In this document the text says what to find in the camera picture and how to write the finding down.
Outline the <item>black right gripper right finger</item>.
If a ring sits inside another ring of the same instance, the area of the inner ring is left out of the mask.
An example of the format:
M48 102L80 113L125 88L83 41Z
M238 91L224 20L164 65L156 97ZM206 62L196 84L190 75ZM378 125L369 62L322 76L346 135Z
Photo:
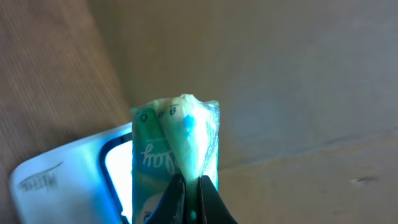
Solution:
M198 216L201 224L238 224L207 175L198 180Z

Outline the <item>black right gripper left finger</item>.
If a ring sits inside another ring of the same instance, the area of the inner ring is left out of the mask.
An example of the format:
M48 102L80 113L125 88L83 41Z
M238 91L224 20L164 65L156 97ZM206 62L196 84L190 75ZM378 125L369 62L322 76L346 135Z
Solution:
M182 174L172 177L158 206L145 224L183 224L185 218L185 179Z

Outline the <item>teal tissue packet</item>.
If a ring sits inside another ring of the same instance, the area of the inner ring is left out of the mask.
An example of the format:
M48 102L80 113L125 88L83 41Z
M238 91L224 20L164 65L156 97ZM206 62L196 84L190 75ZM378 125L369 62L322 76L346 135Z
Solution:
M186 183L187 221L198 213L198 179L218 183L220 106L193 95L153 100L131 109L132 220L144 223L172 177Z

